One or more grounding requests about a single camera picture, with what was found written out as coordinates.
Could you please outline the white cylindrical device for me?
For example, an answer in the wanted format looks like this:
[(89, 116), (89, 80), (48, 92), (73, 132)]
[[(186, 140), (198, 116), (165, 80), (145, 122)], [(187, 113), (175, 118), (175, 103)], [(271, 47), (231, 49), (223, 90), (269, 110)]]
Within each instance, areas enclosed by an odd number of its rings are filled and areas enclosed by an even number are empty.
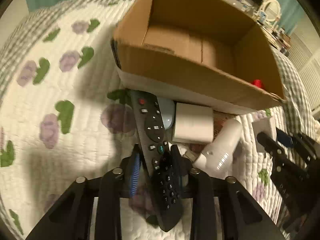
[(189, 159), (193, 167), (206, 172), (211, 177), (225, 179), (233, 162), (233, 153), (242, 133), (242, 125), (238, 120), (228, 119), (214, 141), (196, 154), (187, 151), (183, 156)]

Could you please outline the white bottle red cap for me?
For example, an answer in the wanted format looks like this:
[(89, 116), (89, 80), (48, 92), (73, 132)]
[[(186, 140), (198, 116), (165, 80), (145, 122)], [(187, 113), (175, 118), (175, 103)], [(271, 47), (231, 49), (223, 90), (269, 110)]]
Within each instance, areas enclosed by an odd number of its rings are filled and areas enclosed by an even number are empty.
[(259, 80), (259, 79), (253, 80), (251, 82), (251, 84), (256, 86), (256, 87), (258, 87), (258, 88), (265, 89), (265, 86), (264, 86), (263, 82), (261, 80)]

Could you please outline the white power adapter cube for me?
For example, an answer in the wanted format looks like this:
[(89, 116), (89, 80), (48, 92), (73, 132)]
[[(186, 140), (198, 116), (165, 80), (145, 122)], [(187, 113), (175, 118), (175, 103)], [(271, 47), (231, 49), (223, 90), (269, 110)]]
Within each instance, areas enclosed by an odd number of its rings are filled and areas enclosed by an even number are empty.
[(205, 106), (177, 103), (172, 130), (174, 142), (208, 144), (214, 139), (213, 109)]

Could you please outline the black TV remote control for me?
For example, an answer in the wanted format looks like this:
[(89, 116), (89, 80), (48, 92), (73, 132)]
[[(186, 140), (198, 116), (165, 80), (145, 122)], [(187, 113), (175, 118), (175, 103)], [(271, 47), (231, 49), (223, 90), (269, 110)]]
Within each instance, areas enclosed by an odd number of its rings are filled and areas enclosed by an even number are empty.
[(183, 214), (175, 159), (166, 140), (157, 96), (138, 90), (129, 93), (147, 187), (159, 227), (168, 232)]

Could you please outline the light blue earbuds case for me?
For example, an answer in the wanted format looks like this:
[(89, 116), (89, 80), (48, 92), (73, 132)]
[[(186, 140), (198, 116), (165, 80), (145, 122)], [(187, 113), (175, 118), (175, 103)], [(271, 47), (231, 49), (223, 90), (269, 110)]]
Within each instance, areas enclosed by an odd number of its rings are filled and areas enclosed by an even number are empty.
[(158, 104), (165, 129), (170, 129), (174, 124), (175, 103), (171, 99), (158, 97)]

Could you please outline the small white box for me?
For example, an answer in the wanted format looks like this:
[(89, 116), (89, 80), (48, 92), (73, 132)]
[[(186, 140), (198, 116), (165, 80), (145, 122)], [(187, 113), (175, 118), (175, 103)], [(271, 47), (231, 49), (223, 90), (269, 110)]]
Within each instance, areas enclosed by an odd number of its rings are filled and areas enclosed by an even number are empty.
[(262, 142), (265, 142), (268, 138), (276, 141), (277, 132), (274, 117), (269, 116), (255, 120), (252, 122), (252, 128), (257, 152), (267, 153), (264, 146), (259, 142), (259, 139), (261, 139)]

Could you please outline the grey checked bed cover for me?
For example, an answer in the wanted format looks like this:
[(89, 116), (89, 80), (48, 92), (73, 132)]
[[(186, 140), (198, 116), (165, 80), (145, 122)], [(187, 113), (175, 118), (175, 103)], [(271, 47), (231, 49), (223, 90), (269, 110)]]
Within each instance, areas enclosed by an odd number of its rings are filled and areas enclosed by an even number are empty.
[[(9, 59), (9, 53), (16, 53), (21, 50), (19, 46), (12, 46), (10, 44), (10, 39), (14, 36), (16, 31), (18, 31), (18, 29), (22, 27), (22, 25), (28, 20), (31, 15), (37, 13), (40, 10), (51, 9), (54, 6), (67, 1), (70, 0), (65, 0), (51, 7), (44, 7), (30, 13), (8, 38), (6, 44), (1, 49), (1, 100), (3, 99), (7, 90), (7, 82), (5, 78), (9, 74), (9, 69), (13, 67), (12, 62)], [(108, 37), (109, 45), (109, 41), (115, 25), (113, 26), (112, 31)], [(267, 108), (237, 117), (214, 111), (213, 116), (214, 137), (216, 137), (217, 133), (221, 129), (223, 122), (228, 118), (235, 118), (236, 120), (238, 120), (238, 122), (240, 122), (240, 124), (242, 124), (243, 128), (241, 137), (234, 152), (232, 168), (228, 175), (234, 175), (236, 178), (238, 178), (244, 188), (247, 189), (250, 194), (252, 194), (253, 198), (261, 205), (264, 211), (271, 217), (271, 219), (277, 224), (277, 226), (281, 226), (281, 223), (284, 222), (285, 216), (288, 214), (288, 212), (286, 212), (287, 210), (284, 206), (280, 194), (270, 180), (272, 171), (271, 158), (264, 158), (262, 153), (258, 153), (256, 151), (252, 122), (261, 118), (272, 116), (274, 117), (276, 127), (282, 129), (284, 132), (297, 132), (300, 129), (303, 132), (306, 132), (308, 135), (311, 135), (311, 137), (314, 136), (315, 127), (313, 124), (314, 120), (311, 116), (311, 110), (308, 98), (306, 96), (306, 91), (296, 68), (294, 67), (292, 62), (281, 52), (273, 49), (273, 54), (279, 69), (281, 81), (283, 83), (283, 89), (286, 98), (285, 105), (283, 107), (279, 106)], [(121, 81), (120, 83), (122, 87), (120, 89), (116, 89), (116, 92), (119, 93), (121, 91), (124, 91), (125, 100), (129, 105), (130, 98), (128, 92), (124, 88)], [(136, 130), (135, 135), (135, 143), (137, 143), (138, 138)], [(135, 200), (134, 209), (131, 208), (129, 200), (121, 199), (120, 201), (123, 239), (190, 238), (192, 200), (184, 200), (183, 206), (185, 208), (185, 213), (182, 220), (172, 230), (165, 233), (159, 227), (156, 228), (154, 225), (148, 224), (146, 221), (146, 219), (151, 214), (147, 213), (146, 208), (144, 208), (144, 204), (147, 204), (147, 202), (145, 196), (146, 192), (144, 191), (143, 186), (139, 185), (137, 195), (138, 201)], [(4, 227), (1, 228), (1, 239), (9, 239), (10, 236), (7, 235), (11, 235), (11, 238), (13, 238), (12, 233), (9, 232), (5, 224), (1, 227)]]

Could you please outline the white sliding wardrobe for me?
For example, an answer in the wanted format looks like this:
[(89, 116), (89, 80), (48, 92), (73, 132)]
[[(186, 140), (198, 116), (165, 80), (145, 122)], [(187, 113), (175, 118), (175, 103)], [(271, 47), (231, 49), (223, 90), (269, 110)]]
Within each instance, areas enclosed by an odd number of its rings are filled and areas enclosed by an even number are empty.
[(301, 20), (291, 35), (289, 59), (304, 84), (313, 117), (318, 120), (319, 35), (308, 19)]

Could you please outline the white floral quilted blanket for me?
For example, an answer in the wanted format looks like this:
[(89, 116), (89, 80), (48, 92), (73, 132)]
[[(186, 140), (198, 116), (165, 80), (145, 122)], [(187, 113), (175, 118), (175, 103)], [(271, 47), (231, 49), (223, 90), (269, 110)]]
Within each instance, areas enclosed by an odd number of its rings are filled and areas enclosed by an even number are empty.
[(136, 140), (108, 37), (133, 0), (70, 0), (10, 39), (1, 100), (1, 219), (25, 239), (75, 180), (114, 168)]

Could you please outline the white dressing table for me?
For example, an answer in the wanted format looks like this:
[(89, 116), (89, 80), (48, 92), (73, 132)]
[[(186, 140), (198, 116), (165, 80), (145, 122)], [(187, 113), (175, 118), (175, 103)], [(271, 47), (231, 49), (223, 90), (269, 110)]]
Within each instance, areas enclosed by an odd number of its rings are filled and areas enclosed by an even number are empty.
[(289, 49), (291, 47), (290, 37), (284, 33), (277, 32), (267, 25), (267, 22), (261, 23), (259, 19), (255, 20), (260, 25), (264, 35), (266, 36), (269, 44), (280, 51), (285, 56), (289, 55)]

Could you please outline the brown cardboard box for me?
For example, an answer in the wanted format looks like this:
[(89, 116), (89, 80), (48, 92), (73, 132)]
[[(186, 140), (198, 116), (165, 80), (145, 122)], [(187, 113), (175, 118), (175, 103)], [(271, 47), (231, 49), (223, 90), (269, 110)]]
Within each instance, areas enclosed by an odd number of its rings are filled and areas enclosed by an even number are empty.
[(135, 0), (111, 47), (131, 89), (239, 115), (285, 101), (262, 29), (222, 0)]

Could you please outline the white oval mirror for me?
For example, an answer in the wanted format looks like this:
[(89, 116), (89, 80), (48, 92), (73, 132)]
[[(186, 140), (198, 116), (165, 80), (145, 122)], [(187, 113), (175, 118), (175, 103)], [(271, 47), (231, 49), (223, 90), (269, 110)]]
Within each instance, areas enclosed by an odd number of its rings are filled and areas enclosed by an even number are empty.
[(267, 22), (278, 21), (281, 18), (281, 6), (277, 0), (267, 0), (260, 8), (260, 12), (265, 16)]

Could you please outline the green curtain right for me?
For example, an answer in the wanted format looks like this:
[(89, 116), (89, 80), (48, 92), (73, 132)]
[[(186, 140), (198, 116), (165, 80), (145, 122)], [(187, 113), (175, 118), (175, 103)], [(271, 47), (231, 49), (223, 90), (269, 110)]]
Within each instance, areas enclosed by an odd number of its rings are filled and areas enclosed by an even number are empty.
[(297, 0), (277, 0), (281, 8), (281, 17), (278, 25), (290, 36), (298, 21), (304, 15), (304, 10)]

